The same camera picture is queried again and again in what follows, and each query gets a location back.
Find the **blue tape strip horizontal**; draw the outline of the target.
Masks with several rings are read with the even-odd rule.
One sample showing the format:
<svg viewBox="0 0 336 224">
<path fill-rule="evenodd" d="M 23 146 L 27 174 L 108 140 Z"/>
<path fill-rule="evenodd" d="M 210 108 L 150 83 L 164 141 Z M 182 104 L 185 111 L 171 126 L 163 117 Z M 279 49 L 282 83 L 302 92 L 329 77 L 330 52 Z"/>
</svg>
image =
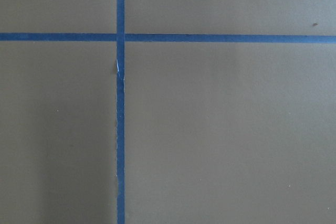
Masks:
<svg viewBox="0 0 336 224">
<path fill-rule="evenodd" d="M 335 36 L 319 35 L 211 35 L 211 34 L 125 34 L 126 42 L 247 42 L 335 44 Z M 1 41 L 111 41 L 117 34 L 105 33 L 1 33 Z"/>
</svg>

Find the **blue tape strip vertical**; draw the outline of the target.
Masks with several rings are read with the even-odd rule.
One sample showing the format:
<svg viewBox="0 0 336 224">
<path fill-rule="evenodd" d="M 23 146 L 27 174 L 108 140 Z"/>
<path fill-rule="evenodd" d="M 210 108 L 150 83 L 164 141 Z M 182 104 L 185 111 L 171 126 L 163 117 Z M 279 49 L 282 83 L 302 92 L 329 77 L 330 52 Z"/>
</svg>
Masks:
<svg viewBox="0 0 336 224">
<path fill-rule="evenodd" d="M 125 0 L 117 0 L 117 223 L 125 223 L 125 140 L 124 140 L 124 72 L 125 72 Z"/>
</svg>

